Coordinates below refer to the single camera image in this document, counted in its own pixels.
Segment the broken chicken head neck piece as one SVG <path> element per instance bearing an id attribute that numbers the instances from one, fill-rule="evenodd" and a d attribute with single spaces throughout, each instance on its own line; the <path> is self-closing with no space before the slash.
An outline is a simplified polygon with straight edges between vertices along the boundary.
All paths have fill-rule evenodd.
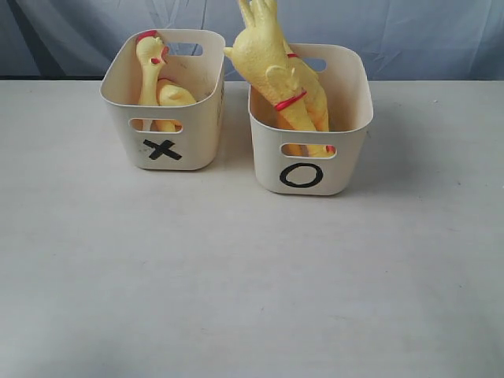
<path id="1" fill-rule="evenodd" d="M 161 69 L 166 65 L 169 48 L 157 30 L 141 33 L 136 40 L 135 55 L 142 71 L 139 96 L 141 106 L 157 106 L 157 82 Z"/>

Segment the cream bin marked O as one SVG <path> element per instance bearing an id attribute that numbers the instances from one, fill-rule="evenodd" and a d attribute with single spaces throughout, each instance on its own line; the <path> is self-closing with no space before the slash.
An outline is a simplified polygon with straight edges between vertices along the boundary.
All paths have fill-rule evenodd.
<path id="1" fill-rule="evenodd" d="M 294 43 L 300 58 L 320 59 L 318 76 L 328 100 L 328 132 L 278 128 L 277 113 L 255 89 L 249 115 L 258 182 L 289 195 L 329 196 L 343 191 L 354 172 L 367 128 L 372 98 L 361 58 L 343 46 Z"/>

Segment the cream bin marked X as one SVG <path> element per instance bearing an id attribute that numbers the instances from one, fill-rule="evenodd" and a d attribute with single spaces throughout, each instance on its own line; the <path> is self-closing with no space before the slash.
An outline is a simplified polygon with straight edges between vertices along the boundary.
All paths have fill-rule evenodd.
<path id="1" fill-rule="evenodd" d="M 216 156 L 224 96 L 224 38 L 193 29 L 132 35 L 100 94 L 130 162 L 196 170 Z"/>

